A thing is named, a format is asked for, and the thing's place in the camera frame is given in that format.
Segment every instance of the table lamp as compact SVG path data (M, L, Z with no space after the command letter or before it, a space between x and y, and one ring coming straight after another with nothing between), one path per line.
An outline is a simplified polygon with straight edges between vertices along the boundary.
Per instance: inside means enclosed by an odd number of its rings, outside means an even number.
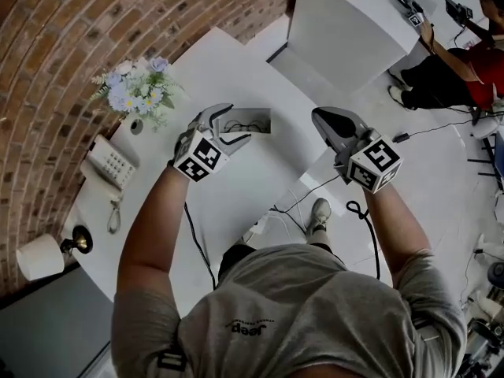
M82 225L76 226L72 239L65 239L61 245L49 234L34 239L16 251L17 264L28 281L42 279L63 272L63 254L71 254L73 249L81 254L89 254L93 249L91 234Z

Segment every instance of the brass lamp base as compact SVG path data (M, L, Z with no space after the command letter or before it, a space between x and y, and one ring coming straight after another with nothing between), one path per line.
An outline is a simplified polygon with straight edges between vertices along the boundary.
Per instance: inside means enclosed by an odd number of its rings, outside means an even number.
M93 250L93 238L83 225L77 225L73 229L72 239L65 239L60 245L61 252L69 253L76 248L81 254L89 254Z

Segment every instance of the person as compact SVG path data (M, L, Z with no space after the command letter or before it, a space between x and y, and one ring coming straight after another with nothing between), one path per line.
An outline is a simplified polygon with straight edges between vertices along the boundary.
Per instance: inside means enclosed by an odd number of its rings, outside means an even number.
M417 67L391 75L400 87L390 86L389 95L407 109L438 109L471 106L489 110L504 96L504 0L480 0L489 29L465 18L464 26L481 42L469 50L446 50L435 40L432 25L425 20L421 38L432 56Z
M124 245L112 355L120 378L453 376L466 326L428 239L388 184L365 193L394 287L332 254L331 207L315 202L308 244L224 255L217 289L180 318L169 272L188 178L168 166Z

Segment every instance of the red shirt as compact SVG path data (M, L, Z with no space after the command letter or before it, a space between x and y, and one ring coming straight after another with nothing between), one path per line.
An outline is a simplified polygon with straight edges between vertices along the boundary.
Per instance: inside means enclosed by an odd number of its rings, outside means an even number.
M481 109L491 109L494 86L497 96L504 96L504 51L482 41L469 49L463 59L480 80L465 83L472 99Z

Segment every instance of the flower bouquet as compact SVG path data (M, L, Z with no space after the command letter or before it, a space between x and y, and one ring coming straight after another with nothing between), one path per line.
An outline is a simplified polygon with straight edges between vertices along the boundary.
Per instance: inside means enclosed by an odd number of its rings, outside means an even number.
M107 97L110 107L117 111L137 113L143 119L154 122L153 129L168 124L160 107L173 109L171 97L180 86L168 74L169 63L162 57L147 62L124 61L115 70L96 76L92 83L101 85L91 100Z

